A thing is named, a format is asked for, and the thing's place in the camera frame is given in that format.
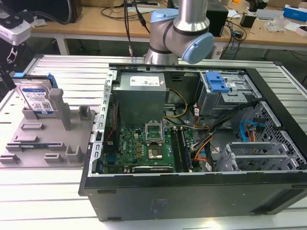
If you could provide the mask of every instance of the black box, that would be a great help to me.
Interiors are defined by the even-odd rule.
[[[169,6],[178,9],[178,0],[168,1]],[[209,32],[214,37],[222,36],[228,10],[219,0],[208,0],[207,18],[210,20]]]
[[[251,28],[256,20],[256,16],[244,14],[241,20],[241,26],[246,28]]]
[[[70,23],[75,23],[82,12],[81,0],[70,1],[72,6]],[[42,11],[63,22],[66,22],[69,16],[67,0],[2,0],[2,2],[15,13],[23,10]]]

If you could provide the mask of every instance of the aluminum extrusion table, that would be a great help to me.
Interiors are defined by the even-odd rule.
[[[35,58],[25,72],[33,75],[52,73],[64,90],[64,102],[73,109],[88,104],[98,113],[109,63],[142,62],[142,58],[129,57],[45,55]],[[273,62],[229,60],[205,60],[199,65],[256,68],[307,133],[307,92],[283,66]],[[14,91],[0,103],[0,151],[23,117],[22,106],[23,101]],[[81,168],[1,170],[0,229],[307,229],[307,198],[274,216],[101,223],[88,198],[78,195],[81,174]]]

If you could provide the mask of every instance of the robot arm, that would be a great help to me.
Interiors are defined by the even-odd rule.
[[[25,50],[24,42],[30,37],[31,25],[35,19],[34,15],[27,11],[13,13],[0,3],[0,80],[8,90],[14,89],[16,86],[12,80],[14,75],[14,62],[18,53]],[[11,50],[5,50],[7,43],[11,45]]]
[[[179,0],[179,11],[154,11],[145,63],[173,65],[178,57],[189,64],[203,60],[214,45],[214,36],[208,33],[207,5],[207,0]]]

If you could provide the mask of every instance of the motherboard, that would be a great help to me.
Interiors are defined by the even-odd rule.
[[[192,167],[193,144],[191,129],[122,128],[118,151],[103,155],[100,170],[108,173],[188,172]]]

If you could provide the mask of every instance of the blue cable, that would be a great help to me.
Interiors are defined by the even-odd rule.
[[[248,139],[245,136],[245,132],[244,132],[244,123],[250,123],[254,127],[257,127],[257,126],[264,127],[265,126],[263,123],[256,123],[256,122],[248,121],[248,120],[241,121],[240,122],[240,133],[241,133],[241,136],[242,136],[242,139],[243,139],[244,142],[248,141]]]

